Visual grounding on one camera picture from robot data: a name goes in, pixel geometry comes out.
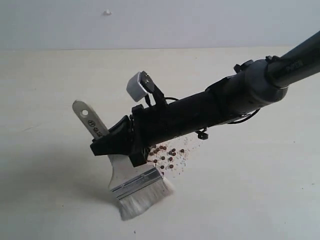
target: robotic arm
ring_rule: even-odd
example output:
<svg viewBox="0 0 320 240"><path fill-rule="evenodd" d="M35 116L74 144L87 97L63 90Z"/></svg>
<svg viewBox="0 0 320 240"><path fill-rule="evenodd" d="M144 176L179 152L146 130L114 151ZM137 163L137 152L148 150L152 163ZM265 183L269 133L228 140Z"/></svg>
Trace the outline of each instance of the robotic arm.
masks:
<svg viewBox="0 0 320 240"><path fill-rule="evenodd" d="M144 98L148 107L134 106L109 134L93 140L91 150L96 156L127 155L137 167L147 162L152 145L192 132L205 140L209 127L248 120L282 100L290 84L320 72L320 31L281 57L248 60L233 69L235 75L183 99L165 97L146 72L138 72L126 90L136 102Z"/></svg>

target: white table surface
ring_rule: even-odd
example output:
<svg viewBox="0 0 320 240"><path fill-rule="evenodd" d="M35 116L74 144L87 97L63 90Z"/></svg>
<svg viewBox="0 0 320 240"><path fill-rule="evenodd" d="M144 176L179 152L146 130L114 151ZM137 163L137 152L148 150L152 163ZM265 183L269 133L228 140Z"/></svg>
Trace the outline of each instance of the white table surface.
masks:
<svg viewBox="0 0 320 240"><path fill-rule="evenodd" d="M290 47L10 51L0 53L1 240L301 240L320 237L320 75L243 124L215 126L193 146L175 194L121 221L111 164L72 111L90 103L107 127L136 103L127 81L147 71L183 98L234 64Z"/></svg>

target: small camera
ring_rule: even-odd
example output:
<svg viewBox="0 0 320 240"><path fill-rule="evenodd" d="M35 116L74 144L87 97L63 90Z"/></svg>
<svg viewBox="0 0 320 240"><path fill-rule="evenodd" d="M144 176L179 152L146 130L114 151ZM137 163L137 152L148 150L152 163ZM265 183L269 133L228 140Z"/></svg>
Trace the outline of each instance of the small camera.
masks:
<svg viewBox="0 0 320 240"><path fill-rule="evenodd" d="M145 71L139 71L126 85L127 93L135 102L139 102L146 95L152 94L154 90L155 84Z"/></svg>

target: paintbrush bristles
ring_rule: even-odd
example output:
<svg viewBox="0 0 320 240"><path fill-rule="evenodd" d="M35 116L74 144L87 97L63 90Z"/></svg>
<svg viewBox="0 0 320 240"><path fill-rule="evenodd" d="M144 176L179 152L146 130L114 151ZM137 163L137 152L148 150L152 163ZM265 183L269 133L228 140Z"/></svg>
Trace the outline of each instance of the paintbrush bristles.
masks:
<svg viewBox="0 0 320 240"><path fill-rule="evenodd" d="M165 177L122 198L120 214L122 220L130 220L143 214L152 205L174 192L173 185Z"/></svg>

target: paintbrush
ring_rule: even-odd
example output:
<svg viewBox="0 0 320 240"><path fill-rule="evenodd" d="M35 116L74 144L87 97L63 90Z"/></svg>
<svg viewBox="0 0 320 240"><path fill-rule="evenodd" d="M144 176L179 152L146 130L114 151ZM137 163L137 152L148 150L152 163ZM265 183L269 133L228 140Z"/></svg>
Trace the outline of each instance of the paintbrush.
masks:
<svg viewBox="0 0 320 240"><path fill-rule="evenodd" d="M76 100L72 109L95 140L109 134L92 107ZM154 164L133 167L126 155L114 154L108 157L112 165L109 190L118 199L122 220L143 214L152 205L174 192L172 184Z"/></svg>

